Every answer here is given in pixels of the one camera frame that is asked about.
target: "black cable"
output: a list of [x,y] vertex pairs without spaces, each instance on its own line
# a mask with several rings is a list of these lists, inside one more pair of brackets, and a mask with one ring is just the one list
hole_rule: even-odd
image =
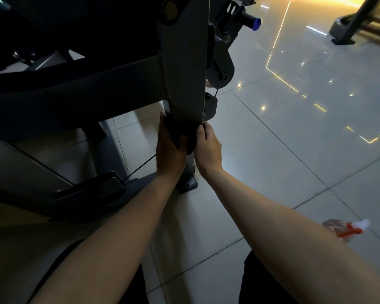
[[140,167],[138,167],[135,171],[133,171],[132,173],[130,173],[122,182],[126,181],[129,177],[132,176],[133,173],[135,173],[137,170],[139,170],[141,167],[143,167],[145,164],[147,164],[150,160],[152,160],[153,158],[155,158],[156,154],[154,154],[151,158],[149,158],[144,164],[142,164]]

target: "gym equipment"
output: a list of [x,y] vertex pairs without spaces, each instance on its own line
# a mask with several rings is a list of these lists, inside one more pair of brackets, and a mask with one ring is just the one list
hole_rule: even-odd
[[173,142],[189,137],[177,188],[197,187],[195,131],[217,107],[206,78],[226,86],[229,46],[242,26],[261,24],[243,4],[253,0],[0,0],[0,71],[29,66],[0,74],[0,141],[82,128],[97,172],[35,200],[0,187],[0,201],[73,221],[122,207],[155,173],[127,180],[105,120],[161,100]]
[[329,34],[335,45],[353,45],[352,36],[360,30],[380,36],[380,0],[365,0],[356,13],[337,18]]

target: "person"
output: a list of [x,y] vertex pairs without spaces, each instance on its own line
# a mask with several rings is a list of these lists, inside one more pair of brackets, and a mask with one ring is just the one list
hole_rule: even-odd
[[[186,142],[180,137],[175,147],[162,115],[156,178],[55,261],[32,304],[147,303],[140,262],[185,167]],[[207,122],[197,129],[195,160],[252,249],[240,303],[380,303],[380,277],[340,239],[223,169],[221,144]]]

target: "hand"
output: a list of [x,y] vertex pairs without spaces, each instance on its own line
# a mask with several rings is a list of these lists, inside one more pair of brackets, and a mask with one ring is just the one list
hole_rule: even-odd
[[180,137],[177,149],[164,125],[164,118],[165,115],[161,112],[157,133],[156,175],[167,176],[176,184],[186,165],[187,137]]
[[197,144],[194,155],[197,168],[203,178],[215,171],[223,170],[221,143],[208,122],[205,122],[204,126],[199,125],[197,128]]

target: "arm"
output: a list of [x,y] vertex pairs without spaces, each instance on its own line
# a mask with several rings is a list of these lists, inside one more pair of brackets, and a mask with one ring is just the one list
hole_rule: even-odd
[[208,123],[197,130],[195,156],[253,252],[297,301],[380,303],[380,277],[335,235],[223,170]]
[[149,245],[162,210],[186,163],[187,138],[176,149],[161,116],[156,178],[82,242],[32,300],[37,303],[118,303]]

